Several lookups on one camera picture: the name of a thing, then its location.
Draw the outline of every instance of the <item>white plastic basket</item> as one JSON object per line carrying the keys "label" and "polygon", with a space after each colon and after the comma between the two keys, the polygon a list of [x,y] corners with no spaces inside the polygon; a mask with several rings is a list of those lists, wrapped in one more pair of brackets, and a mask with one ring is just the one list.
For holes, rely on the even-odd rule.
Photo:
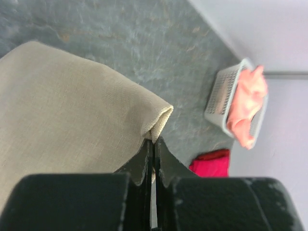
{"label": "white plastic basket", "polygon": [[[232,138],[234,138],[234,136],[227,129],[226,123],[240,73],[245,69],[254,69],[248,59],[243,59],[238,65],[226,68],[217,73],[215,84],[204,113],[205,118],[208,121],[219,126],[224,133]],[[267,102],[268,95],[263,98],[262,108],[256,113],[251,121],[249,133],[255,138],[255,143],[261,129]]]}

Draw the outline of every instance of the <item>white wall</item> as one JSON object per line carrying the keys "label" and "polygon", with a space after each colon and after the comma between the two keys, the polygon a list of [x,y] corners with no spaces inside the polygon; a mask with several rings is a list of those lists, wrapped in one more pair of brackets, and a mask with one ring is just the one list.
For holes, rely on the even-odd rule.
{"label": "white wall", "polygon": [[190,0],[239,57],[308,71],[308,0]]}
{"label": "white wall", "polygon": [[269,104],[255,147],[235,143],[230,176],[273,177],[290,193],[308,230],[308,80],[268,80]]}

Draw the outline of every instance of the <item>dark red fabric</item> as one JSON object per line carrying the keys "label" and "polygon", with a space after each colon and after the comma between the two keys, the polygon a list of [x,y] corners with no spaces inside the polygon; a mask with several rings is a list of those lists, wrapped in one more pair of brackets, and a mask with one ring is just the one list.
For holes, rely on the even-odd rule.
{"label": "dark red fabric", "polygon": [[204,153],[192,161],[189,169],[199,177],[228,177],[230,150]]}

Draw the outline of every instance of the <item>folded cloth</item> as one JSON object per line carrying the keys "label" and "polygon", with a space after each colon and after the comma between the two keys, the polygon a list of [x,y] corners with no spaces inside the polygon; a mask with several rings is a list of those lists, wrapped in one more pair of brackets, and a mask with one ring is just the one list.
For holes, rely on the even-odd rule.
{"label": "folded cloth", "polygon": [[255,138],[249,133],[251,120],[261,109],[263,97],[268,93],[262,73],[263,66],[258,66],[253,72],[246,69],[240,73],[227,119],[227,128],[241,146],[247,149],[255,142]]}
{"label": "folded cloth", "polygon": [[0,209],[34,173],[114,172],[173,107],[115,70],[28,42],[0,59]]}
{"label": "folded cloth", "polygon": [[204,153],[194,159],[189,169],[199,177],[228,177],[230,150]]}

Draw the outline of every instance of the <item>concrete floor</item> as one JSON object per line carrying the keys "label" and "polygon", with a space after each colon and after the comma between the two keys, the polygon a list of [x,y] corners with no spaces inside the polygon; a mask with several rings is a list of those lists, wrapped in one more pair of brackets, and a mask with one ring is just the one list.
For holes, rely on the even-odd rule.
{"label": "concrete floor", "polygon": [[110,66],[174,105],[162,132],[185,165],[233,140],[203,111],[238,60],[186,0],[0,0],[0,57],[38,40]]}

